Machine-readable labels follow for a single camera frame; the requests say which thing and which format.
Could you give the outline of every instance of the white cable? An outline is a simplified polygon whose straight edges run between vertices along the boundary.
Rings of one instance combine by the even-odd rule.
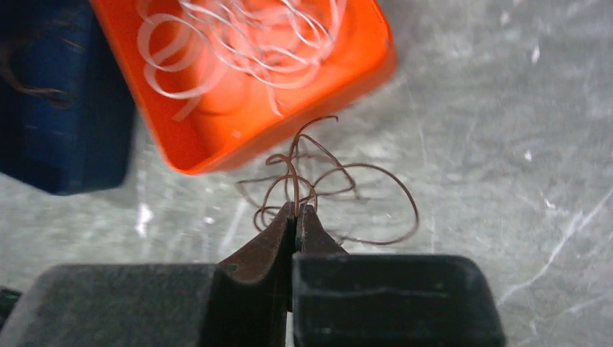
[[[316,78],[321,64],[333,52],[347,6],[347,0],[328,0],[330,24],[326,27],[302,0],[278,0],[278,6],[257,10],[247,9],[243,0],[205,0],[201,4],[194,4],[192,0],[178,1],[183,9],[181,17],[165,13],[149,15],[147,6],[139,5],[143,23],[137,37],[139,52],[147,62],[145,79],[151,88],[167,98],[189,99],[175,115],[177,120],[183,119],[197,107],[202,95],[219,84],[228,68],[263,83],[273,112],[283,116],[275,90],[299,89]],[[164,22],[178,22],[181,25],[173,41],[152,54],[151,36]],[[267,37],[278,27],[293,31],[293,37],[285,46],[276,46],[267,41]],[[177,62],[163,65],[166,59],[193,42],[190,31],[202,41],[201,49],[192,44]],[[308,48],[306,53],[300,52],[301,46]],[[207,71],[203,72],[196,87],[171,93],[159,85],[155,78],[156,70],[180,72],[193,65],[203,54],[208,59]],[[300,75],[295,80],[287,81],[286,77],[285,82],[273,81],[274,76],[284,74]]]

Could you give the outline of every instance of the dark blue plastic container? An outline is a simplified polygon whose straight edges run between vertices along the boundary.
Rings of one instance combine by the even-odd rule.
[[[127,171],[134,101],[90,5],[3,2],[0,41],[43,33],[15,53],[17,79],[65,91],[71,103],[58,108],[0,78],[0,172],[58,195],[117,187]]]

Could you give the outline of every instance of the gray tabletop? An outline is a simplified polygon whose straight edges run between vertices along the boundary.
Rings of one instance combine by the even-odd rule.
[[[344,161],[396,173],[424,220],[401,244],[346,248],[470,257],[489,279],[511,346],[609,346],[613,2],[380,4],[397,74],[311,133]],[[120,189],[52,197],[0,176],[0,283],[26,289],[60,262],[223,259],[255,235],[254,208],[233,183],[272,172],[263,158],[183,176],[139,123]],[[371,199],[323,201],[327,228],[383,240],[410,226],[392,181],[355,177]],[[265,189],[249,186],[257,199]]]

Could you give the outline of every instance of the coiled white wire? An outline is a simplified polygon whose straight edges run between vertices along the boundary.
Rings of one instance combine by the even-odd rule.
[[[347,5],[347,0],[328,0],[330,24],[326,28],[315,17],[314,9],[309,11],[302,0],[278,0],[277,6],[254,11],[247,9],[245,0],[204,0],[200,1],[202,4],[194,4],[192,0],[178,1],[183,9],[180,17],[166,13],[149,15],[146,7],[140,7],[144,22],[137,37],[138,50],[147,62],[143,73],[151,88],[167,98],[188,100],[175,115],[175,120],[188,116],[197,107],[200,98],[219,84],[228,68],[263,83],[273,112],[283,116],[275,89],[299,89],[315,79],[322,62],[335,47]],[[181,27],[171,43],[152,54],[151,36],[165,22],[178,22]],[[275,27],[280,26],[289,26],[294,34],[283,47],[267,40]],[[187,53],[179,61],[163,65],[166,59],[189,44],[190,31],[202,42],[201,49],[189,45]],[[155,78],[158,70],[179,72],[187,69],[202,56],[205,49],[209,52],[207,71],[203,72],[196,87],[171,93],[160,86]],[[296,76],[296,80],[274,82],[273,74],[291,74],[292,77]]]

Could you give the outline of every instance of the orange bin bottom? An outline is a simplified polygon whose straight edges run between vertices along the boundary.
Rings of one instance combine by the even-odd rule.
[[[261,82],[228,69],[228,75],[203,96],[194,112],[175,121],[173,116],[186,101],[166,98],[146,82],[145,61],[137,50],[142,24],[137,7],[125,6],[124,1],[91,2],[162,154],[172,168],[185,174],[241,166],[292,137],[304,123],[338,111],[372,91],[391,77],[397,63],[391,30],[377,2],[349,0],[335,49],[314,81],[299,89],[275,90],[283,116],[273,112]],[[150,9],[180,16],[178,4],[169,2]],[[328,9],[329,0],[312,2]],[[165,89],[185,90],[198,71],[207,69],[207,61],[202,61],[192,70],[160,74],[160,84]]]

